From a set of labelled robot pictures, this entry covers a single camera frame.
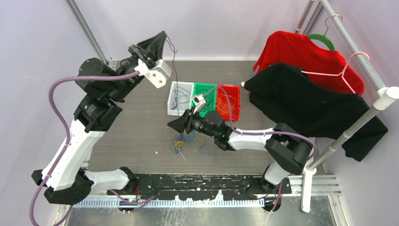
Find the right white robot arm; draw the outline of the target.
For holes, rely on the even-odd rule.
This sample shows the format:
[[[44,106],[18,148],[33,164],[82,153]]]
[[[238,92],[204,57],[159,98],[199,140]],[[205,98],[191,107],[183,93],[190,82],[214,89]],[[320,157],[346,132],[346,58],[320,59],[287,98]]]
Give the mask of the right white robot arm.
[[[167,126],[178,133],[197,131],[212,137],[214,144],[224,151],[248,149],[268,152],[274,162],[266,168],[261,187],[269,194],[279,188],[284,178],[291,174],[300,175],[316,147],[312,139],[298,134],[284,123],[264,130],[243,130],[227,125],[217,111],[210,111],[202,117],[193,109],[187,109]]]

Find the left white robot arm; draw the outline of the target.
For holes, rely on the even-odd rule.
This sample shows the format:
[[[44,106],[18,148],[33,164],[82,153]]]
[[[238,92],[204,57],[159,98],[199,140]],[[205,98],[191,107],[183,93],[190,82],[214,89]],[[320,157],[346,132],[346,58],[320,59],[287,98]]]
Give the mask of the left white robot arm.
[[[71,124],[62,120],[66,138],[52,161],[32,173],[34,182],[46,188],[44,196],[49,203],[75,205],[93,194],[127,195],[137,191],[138,179],[129,168],[91,172],[83,168],[83,162],[122,112],[118,103],[123,103],[143,79],[156,88],[166,85],[172,74],[162,58],[167,37],[161,31],[131,45],[130,57],[123,59],[116,70],[98,58],[87,59],[77,76],[59,79],[50,87],[52,107],[55,88],[61,83],[74,81],[85,96],[74,111]]]

